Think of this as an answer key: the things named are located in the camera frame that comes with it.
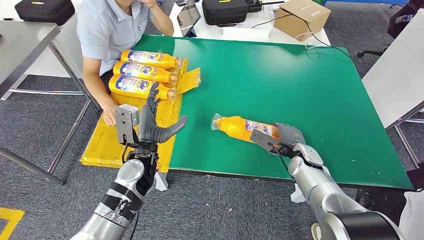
green table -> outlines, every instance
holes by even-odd
[[[201,69],[201,85],[183,96],[180,114],[188,121],[170,170],[291,179],[278,157],[212,131],[219,113],[296,126],[340,184],[412,188],[354,64],[340,51],[153,35],[134,49],[182,56],[189,70]]]

man's hand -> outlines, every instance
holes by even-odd
[[[103,120],[107,126],[115,126],[117,124],[115,120],[115,107],[118,105],[113,101],[112,98],[100,104],[103,109]]]
[[[144,3],[144,4],[146,4],[146,6],[149,8],[149,9],[151,9],[151,8],[153,8],[154,6],[156,6],[157,4],[156,4],[156,0],[139,0],[140,2],[142,2],[142,3]]]

tablet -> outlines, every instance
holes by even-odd
[[[193,28],[200,19],[200,12],[194,0],[187,1],[176,19],[183,37],[195,37]]]

bottle label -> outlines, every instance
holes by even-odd
[[[119,76],[116,80],[115,88],[131,93],[143,93],[150,90],[149,81],[132,76]]]
[[[273,136],[273,126],[269,125],[269,124],[263,124],[260,122],[256,122],[256,121],[249,121],[246,120],[245,121],[245,125],[246,125],[246,130],[249,132],[253,132],[253,130],[257,129],[259,131],[261,131],[262,133],[268,135],[268,136]]]
[[[163,57],[163,53],[136,50],[130,50],[127,56],[128,60],[132,62],[145,62],[146,60],[160,62]]]
[[[120,74],[138,77],[140,73],[144,76],[156,76],[157,67],[138,63],[124,62],[119,69]]]

gray table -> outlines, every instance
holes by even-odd
[[[49,47],[80,91],[39,91],[29,89],[12,89],[12,91],[29,94],[84,95],[86,97],[86,102],[81,112],[47,171],[0,146],[0,155],[59,185],[63,184],[64,181],[53,175],[56,166],[77,130],[89,104],[93,102],[99,108],[96,101],[94,101],[84,84],[79,80],[67,60],[56,47],[53,40],[60,31],[60,28],[55,23],[0,21],[0,34],[2,34],[0,36],[0,96],[10,91],[21,75]]]

